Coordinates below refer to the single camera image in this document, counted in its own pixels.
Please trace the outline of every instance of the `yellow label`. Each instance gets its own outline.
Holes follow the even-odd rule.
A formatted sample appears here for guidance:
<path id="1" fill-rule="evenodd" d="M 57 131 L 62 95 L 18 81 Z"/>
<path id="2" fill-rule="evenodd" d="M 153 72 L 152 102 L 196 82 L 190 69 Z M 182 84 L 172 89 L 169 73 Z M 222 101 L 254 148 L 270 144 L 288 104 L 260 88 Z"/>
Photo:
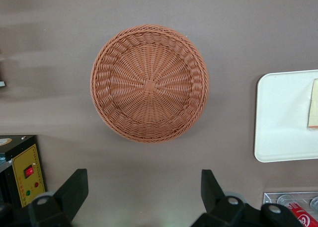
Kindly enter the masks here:
<path id="1" fill-rule="evenodd" d="M 13 171 L 22 207 L 45 192 L 36 145 L 13 158 Z"/>

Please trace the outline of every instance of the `red switch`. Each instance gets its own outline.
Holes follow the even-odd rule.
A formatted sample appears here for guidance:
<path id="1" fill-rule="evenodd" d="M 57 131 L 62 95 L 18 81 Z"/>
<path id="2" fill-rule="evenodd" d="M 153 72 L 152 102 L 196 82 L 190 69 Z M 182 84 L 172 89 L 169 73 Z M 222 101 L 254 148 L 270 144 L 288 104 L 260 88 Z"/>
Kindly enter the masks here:
<path id="1" fill-rule="evenodd" d="M 28 166 L 25 170 L 24 170 L 24 177 L 28 178 L 30 175 L 32 175 L 34 173 L 33 171 L 33 167 L 32 165 Z"/>

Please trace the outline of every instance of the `food item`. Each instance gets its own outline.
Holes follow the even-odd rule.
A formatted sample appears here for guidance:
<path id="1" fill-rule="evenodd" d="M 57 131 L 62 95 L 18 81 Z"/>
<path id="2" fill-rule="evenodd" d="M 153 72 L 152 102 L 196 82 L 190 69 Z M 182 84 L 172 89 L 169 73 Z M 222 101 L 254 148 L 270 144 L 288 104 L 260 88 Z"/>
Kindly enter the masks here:
<path id="1" fill-rule="evenodd" d="M 308 128 L 318 129 L 318 78 L 314 80 L 310 105 Z"/>

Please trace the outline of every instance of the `wicker basket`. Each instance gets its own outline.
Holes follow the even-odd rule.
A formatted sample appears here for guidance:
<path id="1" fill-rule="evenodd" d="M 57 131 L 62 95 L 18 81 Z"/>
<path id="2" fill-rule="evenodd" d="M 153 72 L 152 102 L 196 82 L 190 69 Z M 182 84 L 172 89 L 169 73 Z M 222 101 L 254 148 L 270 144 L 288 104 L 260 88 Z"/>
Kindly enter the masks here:
<path id="1" fill-rule="evenodd" d="M 207 101 L 209 79 L 194 45 L 158 25 L 126 29 L 99 52 L 90 89 L 97 112 L 115 132 L 159 143 L 187 131 Z"/>

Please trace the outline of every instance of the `gray surface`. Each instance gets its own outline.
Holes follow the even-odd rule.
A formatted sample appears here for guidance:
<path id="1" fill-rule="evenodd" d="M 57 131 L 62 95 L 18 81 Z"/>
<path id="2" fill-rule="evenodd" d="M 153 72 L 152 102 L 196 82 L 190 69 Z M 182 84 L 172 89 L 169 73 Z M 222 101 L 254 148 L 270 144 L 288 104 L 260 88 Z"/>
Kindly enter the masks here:
<path id="1" fill-rule="evenodd" d="M 271 72 L 318 68 L 318 0 L 0 0 L 0 133 L 38 134 L 48 187 L 86 167 L 90 194 L 75 226 L 183 227 L 204 212 L 201 169 L 259 208 L 263 192 L 317 190 L 317 160 L 253 155 L 256 84 Z M 180 138 L 128 141 L 89 92 L 101 47 L 155 23 L 201 52 L 210 96 Z"/>

